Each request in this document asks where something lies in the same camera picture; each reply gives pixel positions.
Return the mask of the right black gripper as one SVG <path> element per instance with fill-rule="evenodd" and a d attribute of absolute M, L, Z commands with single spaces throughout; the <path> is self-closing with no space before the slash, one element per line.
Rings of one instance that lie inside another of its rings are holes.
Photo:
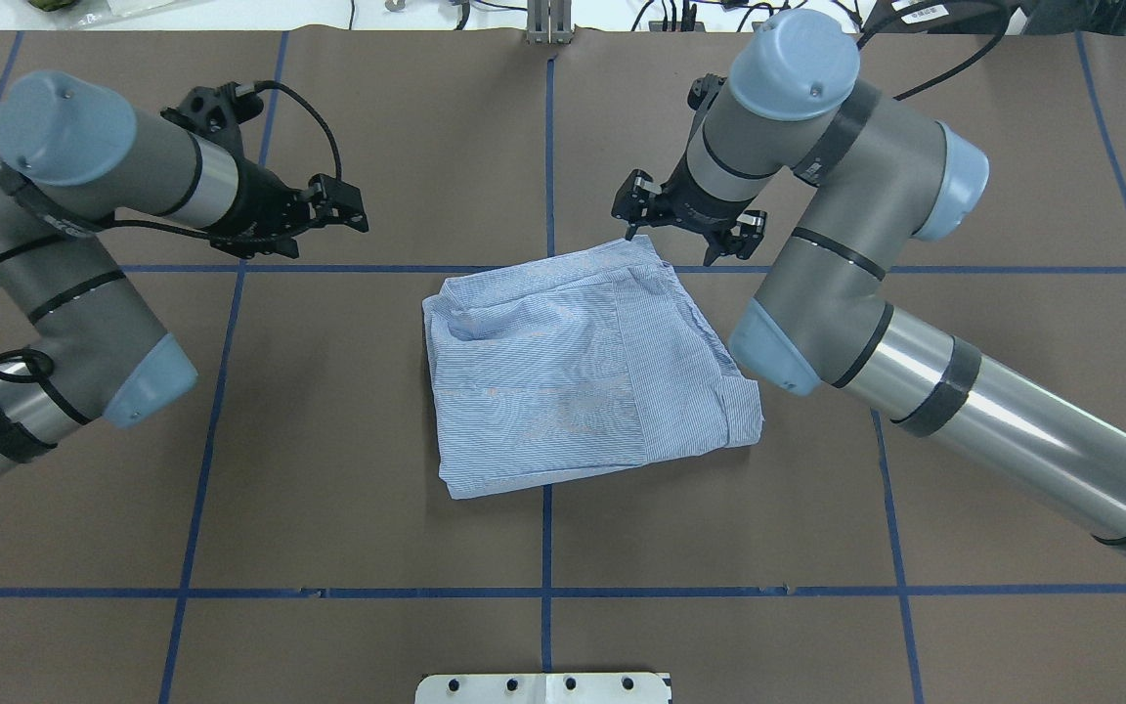
<path fill-rule="evenodd" d="M 723 257 L 748 260 L 762 244 L 768 213 L 747 210 L 751 200 L 729 200 L 705 191 L 694 178 L 687 155 L 681 155 L 662 190 L 651 173 L 631 170 L 617 188 L 609 213 L 625 224 L 625 241 L 637 237 L 640 228 L 661 226 L 685 229 L 705 238 L 703 267 L 711 267 Z"/>

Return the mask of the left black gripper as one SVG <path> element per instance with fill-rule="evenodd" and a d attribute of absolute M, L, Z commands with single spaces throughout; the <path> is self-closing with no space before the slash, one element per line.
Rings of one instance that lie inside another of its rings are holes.
<path fill-rule="evenodd" d="M 309 180 L 307 200 L 300 189 L 287 187 L 263 166 L 238 161 L 236 196 L 231 210 L 206 228 L 209 244 L 218 252 L 241 259 L 276 253 L 296 259 L 296 237 L 318 228 L 345 226 L 369 232 L 361 189 L 332 175 L 316 173 Z"/>

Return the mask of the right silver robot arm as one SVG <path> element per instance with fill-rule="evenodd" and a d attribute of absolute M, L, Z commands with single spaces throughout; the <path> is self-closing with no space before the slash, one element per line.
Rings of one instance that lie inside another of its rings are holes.
<path fill-rule="evenodd" d="M 669 177 L 635 169 L 613 196 L 626 235 L 678 228 L 711 266 L 745 260 L 777 175 L 812 191 L 729 339 L 738 364 L 794 395 L 830 386 L 903 435 L 988 467 L 1126 558 L 1126 431 L 890 298 L 908 248 L 951 237 L 986 191 L 986 153 L 872 84 L 863 41 L 796 8 L 692 84 Z"/>

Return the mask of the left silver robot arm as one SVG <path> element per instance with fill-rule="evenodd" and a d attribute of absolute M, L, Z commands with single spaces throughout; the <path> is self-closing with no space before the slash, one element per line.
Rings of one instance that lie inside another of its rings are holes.
<path fill-rule="evenodd" d="M 276 80 L 196 86 L 157 114 L 59 70 L 0 107 L 0 288 L 37 333 L 0 353 L 0 476 L 105 419 L 128 428 L 197 372 L 100 241 L 111 229 L 193 238 L 240 259 L 298 257 L 312 229 L 366 232 L 340 161 L 301 188 L 247 159 L 240 128 Z"/>

